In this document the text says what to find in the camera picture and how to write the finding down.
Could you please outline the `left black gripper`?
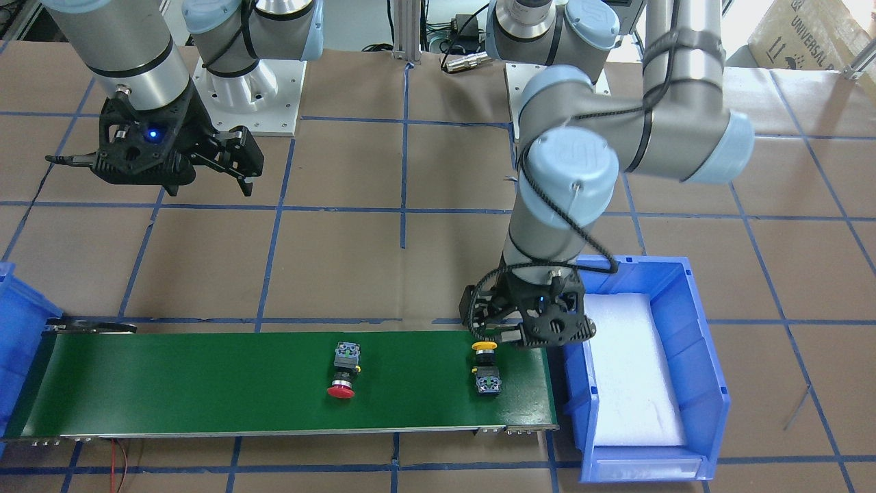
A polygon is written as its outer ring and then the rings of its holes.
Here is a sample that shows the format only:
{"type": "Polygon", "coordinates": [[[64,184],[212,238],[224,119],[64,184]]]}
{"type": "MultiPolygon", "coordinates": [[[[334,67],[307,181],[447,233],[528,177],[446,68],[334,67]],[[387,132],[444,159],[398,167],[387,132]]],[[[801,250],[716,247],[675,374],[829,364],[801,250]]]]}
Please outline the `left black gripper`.
{"type": "Polygon", "coordinates": [[[463,289],[460,319],[477,340],[535,349],[595,336],[595,322],[585,313],[585,288],[578,271],[554,275],[545,285],[509,273],[503,276],[503,290],[506,296],[495,288],[476,290],[473,284],[463,289]],[[519,312],[522,321],[498,327],[511,311],[519,312]]]}

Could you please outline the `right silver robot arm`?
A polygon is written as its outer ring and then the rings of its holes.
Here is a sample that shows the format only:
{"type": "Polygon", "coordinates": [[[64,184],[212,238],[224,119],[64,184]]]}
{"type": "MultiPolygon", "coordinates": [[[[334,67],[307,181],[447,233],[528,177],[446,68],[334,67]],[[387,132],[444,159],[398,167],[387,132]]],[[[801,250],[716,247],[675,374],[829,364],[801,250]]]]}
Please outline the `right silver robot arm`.
{"type": "Polygon", "coordinates": [[[200,56],[192,74],[155,1],[42,4],[107,94],[97,149],[47,162],[172,196],[206,166],[249,197],[265,166],[253,132],[269,110],[294,121],[272,63],[312,62],[324,47],[322,1],[184,1],[200,56]]]}

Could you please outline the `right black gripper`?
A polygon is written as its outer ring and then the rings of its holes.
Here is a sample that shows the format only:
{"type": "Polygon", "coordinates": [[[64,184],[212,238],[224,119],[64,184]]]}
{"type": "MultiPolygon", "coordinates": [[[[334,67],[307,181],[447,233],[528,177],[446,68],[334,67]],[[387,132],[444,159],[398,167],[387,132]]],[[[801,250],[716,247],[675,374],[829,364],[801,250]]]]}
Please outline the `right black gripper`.
{"type": "Polygon", "coordinates": [[[213,128],[194,82],[155,110],[136,110],[128,94],[116,91],[101,108],[98,138],[94,175],[115,185],[161,186],[170,197],[194,181],[196,165],[229,175],[250,196],[265,165],[247,126],[213,128]]]}

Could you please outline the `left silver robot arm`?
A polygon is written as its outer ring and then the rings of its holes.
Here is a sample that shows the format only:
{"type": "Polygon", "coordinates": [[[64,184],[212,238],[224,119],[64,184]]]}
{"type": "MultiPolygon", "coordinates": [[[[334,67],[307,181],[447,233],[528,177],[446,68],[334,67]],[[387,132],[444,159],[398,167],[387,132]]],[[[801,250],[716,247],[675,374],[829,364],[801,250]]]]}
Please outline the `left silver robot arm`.
{"type": "Polygon", "coordinates": [[[491,1],[488,56],[542,66],[517,116],[516,197],[500,265],[463,291],[477,341],[523,347],[591,339],[584,271],[617,259],[592,236],[622,173],[726,184],[753,153],[748,116],[725,105],[720,1],[649,1],[643,91],[595,82],[620,22],[602,1],[491,1]]]}

